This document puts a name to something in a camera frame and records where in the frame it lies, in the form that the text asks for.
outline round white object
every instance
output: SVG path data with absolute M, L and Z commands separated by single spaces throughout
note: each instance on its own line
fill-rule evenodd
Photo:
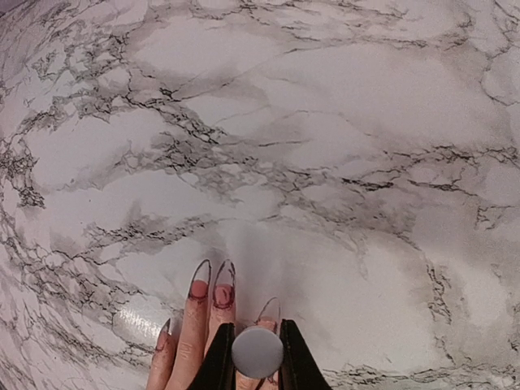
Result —
M 273 375 L 284 360 L 280 338 L 263 327 L 250 327 L 233 342 L 232 359 L 243 375 L 262 379 Z

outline gray marble vein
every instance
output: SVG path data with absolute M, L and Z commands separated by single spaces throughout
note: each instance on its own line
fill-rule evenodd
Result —
M 514 0 L 0 17 L 0 378 L 141 389 L 198 262 L 333 388 L 520 388 Z

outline white marble tabletop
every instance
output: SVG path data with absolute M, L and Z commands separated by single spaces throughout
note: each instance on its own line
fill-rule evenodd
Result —
M 333 388 L 520 388 L 516 0 L 0 18 L 0 381 L 144 388 L 209 258 Z

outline marble surface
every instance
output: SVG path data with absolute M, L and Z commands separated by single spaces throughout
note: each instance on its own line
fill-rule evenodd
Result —
M 520 388 L 515 0 L 28 1 L 0 18 L 0 380 L 142 389 L 231 258 L 337 389 Z

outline finger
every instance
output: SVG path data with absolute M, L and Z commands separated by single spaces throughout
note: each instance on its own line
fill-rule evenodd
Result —
M 280 322 L 280 301 L 278 298 L 271 298 L 266 305 L 263 307 L 262 312 L 258 316 L 255 325 L 263 327 L 276 333 L 278 330 L 278 323 Z M 254 390 L 260 384 L 260 379 L 252 379 L 239 371 L 236 373 L 236 390 Z
M 208 340 L 206 350 L 211 345 L 215 333 L 223 323 L 234 323 L 236 316 L 235 303 L 235 266 L 226 260 L 217 271 L 217 276 L 213 288 L 213 301 L 210 309 L 210 322 L 208 329 Z
M 205 260 L 195 271 L 189 287 L 177 357 L 166 390 L 185 390 L 201 367 L 206 340 L 210 279 L 210 261 Z
M 176 357 L 176 343 L 173 336 L 170 335 L 169 329 L 170 320 L 168 319 L 159 332 L 146 390 L 164 390 L 170 379 Z
M 278 371 L 273 376 L 267 378 L 258 390 L 278 390 Z

